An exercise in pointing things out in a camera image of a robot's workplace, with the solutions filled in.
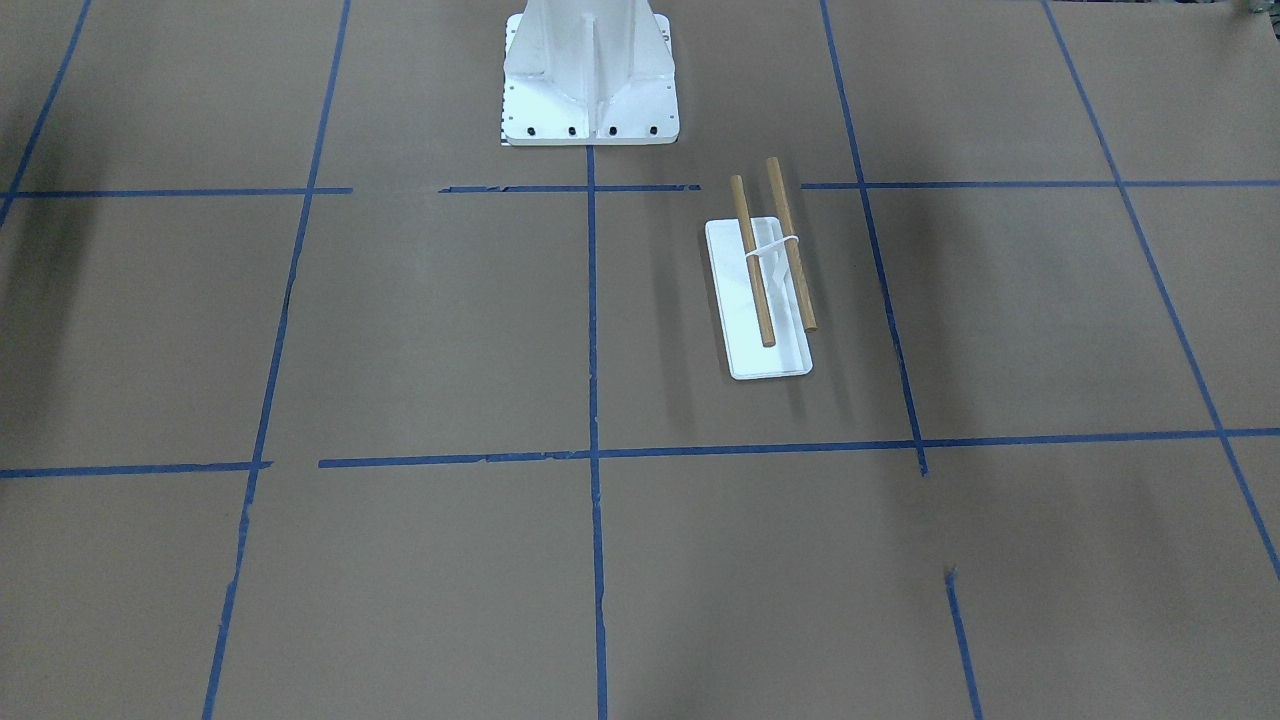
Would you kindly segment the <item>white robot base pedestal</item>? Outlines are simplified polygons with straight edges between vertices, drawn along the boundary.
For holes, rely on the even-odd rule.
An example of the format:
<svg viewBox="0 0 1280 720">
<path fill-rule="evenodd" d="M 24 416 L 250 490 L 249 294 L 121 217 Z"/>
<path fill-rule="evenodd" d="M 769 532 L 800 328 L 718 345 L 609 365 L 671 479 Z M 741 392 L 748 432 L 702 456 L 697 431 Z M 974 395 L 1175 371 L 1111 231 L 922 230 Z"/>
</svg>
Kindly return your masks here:
<svg viewBox="0 0 1280 720">
<path fill-rule="evenodd" d="M 506 20 L 504 41 L 502 143 L 678 140 L 671 23 L 649 1 L 529 1 Z"/>
</svg>

